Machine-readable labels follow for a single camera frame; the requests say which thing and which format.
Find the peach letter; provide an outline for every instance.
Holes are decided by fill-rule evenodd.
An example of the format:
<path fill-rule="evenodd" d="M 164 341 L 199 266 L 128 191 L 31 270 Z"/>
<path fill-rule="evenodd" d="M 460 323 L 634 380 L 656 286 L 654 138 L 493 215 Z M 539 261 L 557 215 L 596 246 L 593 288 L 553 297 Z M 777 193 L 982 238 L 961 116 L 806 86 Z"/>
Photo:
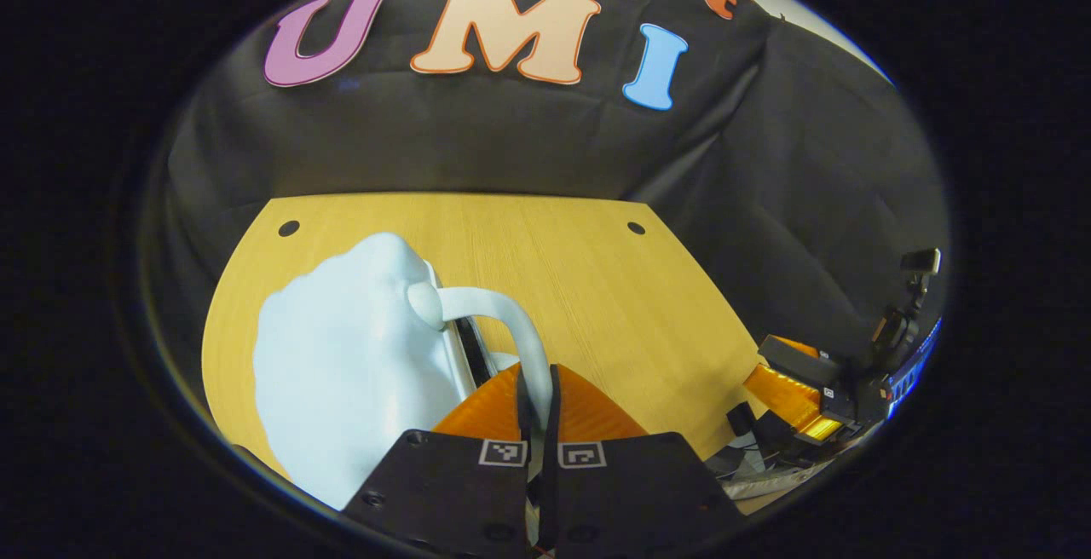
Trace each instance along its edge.
<path fill-rule="evenodd" d="M 595 0 L 541 0 L 519 12 L 515 0 L 447 0 L 428 49 L 409 67 L 420 73 L 459 73 L 473 64 L 466 51 L 470 29 L 477 33 L 485 64 L 492 71 L 507 67 L 533 41 L 530 56 L 519 61 L 519 73 L 531 80 L 575 84 L 576 67 L 587 21 L 602 11 Z"/>

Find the letter i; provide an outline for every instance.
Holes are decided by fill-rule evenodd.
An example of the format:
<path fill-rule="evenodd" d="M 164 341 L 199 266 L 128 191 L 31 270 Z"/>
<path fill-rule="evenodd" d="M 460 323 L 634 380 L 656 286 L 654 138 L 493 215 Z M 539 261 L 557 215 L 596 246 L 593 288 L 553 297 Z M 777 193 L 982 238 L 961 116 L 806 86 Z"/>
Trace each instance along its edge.
<path fill-rule="evenodd" d="M 671 78 L 674 76 L 679 56 L 690 49 L 690 44 L 655 24 L 642 24 L 640 34 L 646 40 L 640 70 L 636 80 L 623 86 L 622 94 L 628 100 L 651 109 L 670 109 L 674 105 L 669 92 Z"/>

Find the white mug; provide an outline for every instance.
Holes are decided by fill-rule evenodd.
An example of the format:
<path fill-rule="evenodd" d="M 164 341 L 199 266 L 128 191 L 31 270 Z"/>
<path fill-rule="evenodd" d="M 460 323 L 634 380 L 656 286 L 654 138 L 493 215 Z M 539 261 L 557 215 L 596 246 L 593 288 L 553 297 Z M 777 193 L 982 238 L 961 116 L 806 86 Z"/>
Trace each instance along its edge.
<path fill-rule="evenodd" d="M 440 287 L 397 235 L 374 234 L 269 295 L 255 399 L 292 483 L 340 510 L 406 429 L 431 429 L 465 400 L 475 384 L 446 323 L 468 316 L 507 324 L 543 428 L 552 382 L 526 311 L 492 290 Z"/>

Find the purple letter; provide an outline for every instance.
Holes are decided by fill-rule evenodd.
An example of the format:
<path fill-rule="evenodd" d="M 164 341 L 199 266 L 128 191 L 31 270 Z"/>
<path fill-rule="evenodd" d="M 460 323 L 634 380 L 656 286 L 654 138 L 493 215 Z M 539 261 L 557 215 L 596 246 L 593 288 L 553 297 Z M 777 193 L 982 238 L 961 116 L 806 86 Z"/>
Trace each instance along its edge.
<path fill-rule="evenodd" d="M 299 86 L 335 73 L 359 53 L 383 0 L 352 0 L 345 12 L 337 37 L 324 51 L 303 56 L 299 41 L 314 12 L 331 0 L 316 0 L 289 13 L 277 24 L 276 36 L 265 57 L 265 79 L 274 86 Z"/>

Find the table surface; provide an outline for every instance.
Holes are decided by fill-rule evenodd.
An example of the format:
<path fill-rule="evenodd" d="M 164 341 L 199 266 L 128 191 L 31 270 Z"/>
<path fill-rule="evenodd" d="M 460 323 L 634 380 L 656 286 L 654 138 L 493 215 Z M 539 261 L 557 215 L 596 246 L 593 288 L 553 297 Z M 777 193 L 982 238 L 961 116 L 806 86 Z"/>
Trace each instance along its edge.
<path fill-rule="evenodd" d="M 299 229 L 281 237 L 289 221 Z M 274 199 L 216 288 L 202 368 L 225 438 L 285 477 L 254 401 L 259 311 L 295 277 L 380 231 L 405 238 L 444 286 L 513 297 L 533 319 L 550 362 L 587 378 L 651 433 L 681 432 L 702 459 L 733 438 L 729 409 L 743 400 L 757 416 L 768 409 L 742 385 L 759 361 L 757 345 L 643 203 L 465 193 Z M 477 321 L 490 350 L 516 352 L 503 324 Z"/>

